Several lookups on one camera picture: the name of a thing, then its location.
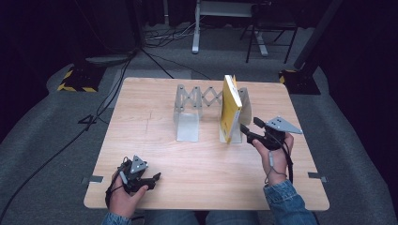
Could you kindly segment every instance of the chair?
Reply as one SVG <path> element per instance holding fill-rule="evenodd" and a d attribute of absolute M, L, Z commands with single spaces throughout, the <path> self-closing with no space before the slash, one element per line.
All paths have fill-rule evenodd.
<path fill-rule="evenodd" d="M 252 19 L 250 24 L 245 28 L 240 39 L 243 38 L 249 27 L 252 27 L 249 50 L 246 56 L 246 63 L 249 62 L 249 56 L 252 49 L 252 45 L 276 45 L 276 46 L 288 46 L 286 57 L 284 58 L 284 64 L 287 62 L 290 50 L 292 49 L 293 42 L 295 40 L 298 26 L 295 23 L 295 19 L 290 12 L 289 8 L 281 2 L 266 2 L 252 5 Z M 289 44 L 276 43 L 279 37 L 284 31 L 294 31 Z M 253 44 L 253 38 L 257 32 L 275 32 L 279 31 L 280 34 L 271 43 L 258 43 Z"/>

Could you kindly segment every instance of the table top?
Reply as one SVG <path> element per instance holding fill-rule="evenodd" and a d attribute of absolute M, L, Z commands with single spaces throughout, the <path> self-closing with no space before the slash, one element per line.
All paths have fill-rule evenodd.
<path fill-rule="evenodd" d="M 137 155 L 148 162 L 143 178 L 161 173 L 155 189 L 140 201 L 141 209 L 192 210 L 268 210 L 263 192 L 266 175 L 261 158 L 246 143 L 220 142 L 221 106 L 204 106 L 199 124 L 198 142 L 176 141 L 173 121 L 176 88 L 187 91 L 200 86 L 202 92 L 212 86 L 222 90 L 222 81 L 127 78 L 120 91 L 114 114 L 106 133 L 93 175 L 103 176 L 102 183 L 90 183 L 84 198 L 89 208 L 106 208 L 105 190 L 112 174 L 124 157 Z M 267 121 L 277 115 L 300 128 L 290 97 L 283 84 L 237 82 L 247 87 L 253 116 Z M 251 123 L 248 128 L 262 130 Z M 329 201 L 316 173 L 314 160 L 304 135 L 292 134 L 295 143 L 294 186 L 309 210 L 327 210 Z"/>

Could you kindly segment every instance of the denim sleeve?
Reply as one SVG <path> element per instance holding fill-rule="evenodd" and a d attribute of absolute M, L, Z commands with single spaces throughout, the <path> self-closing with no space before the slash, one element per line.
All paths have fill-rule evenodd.
<path fill-rule="evenodd" d="M 131 225 L 131 219 L 108 212 L 102 221 L 102 225 Z"/>
<path fill-rule="evenodd" d="M 269 208 L 276 224 L 315 224 L 313 213 L 305 209 L 302 200 L 289 180 L 280 184 L 264 187 Z"/>

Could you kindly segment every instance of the book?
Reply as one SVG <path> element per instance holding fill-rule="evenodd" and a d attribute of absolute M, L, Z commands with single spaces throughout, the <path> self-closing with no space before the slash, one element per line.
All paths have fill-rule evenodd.
<path fill-rule="evenodd" d="M 242 102 L 237 91 L 237 81 L 235 76 L 225 75 L 222 86 L 222 116 L 220 118 L 220 128 L 222 135 L 227 143 L 232 140 L 234 128 L 238 127 L 238 120 Z"/>

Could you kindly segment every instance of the hand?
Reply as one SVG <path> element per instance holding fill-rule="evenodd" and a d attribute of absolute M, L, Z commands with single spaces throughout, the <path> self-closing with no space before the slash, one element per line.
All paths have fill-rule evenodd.
<path fill-rule="evenodd" d="M 115 191 L 112 193 L 111 196 L 109 212 L 120 215 L 124 218 L 132 218 L 132 216 L 134 215 L 135 207 L 137 206 L 138 202 L 144 197 L 146 191 L 148 190 L 148 186 L 142 186 L 133 196 L 131 196 L 125 191 L 123 187 L 121 187 L 123 186 L 123 182 L 120 175 L 115 175 L 117 175 L 117 178 L 112 188 Z"/>
<path fill-rule="evenodd" d="M 294 141 L 293 136 L 290 133 L 286 132 L 284 141 L 286 142 L 287 147 L 290 150 L 289 154 L 291 154 Z M 271 166 L 269 165 L 269 150 L 258 140 L 253 140 L 253 145 L 261 156 L 264 172 L 268 175 L 268 184 L 270 186 L 273 186 L 285 181 L 286 176 L 284 174 L 286 174 L 287 162 L 283 149 L 280 148 L 278 150 L 272 151 L 272 170 Z"/>

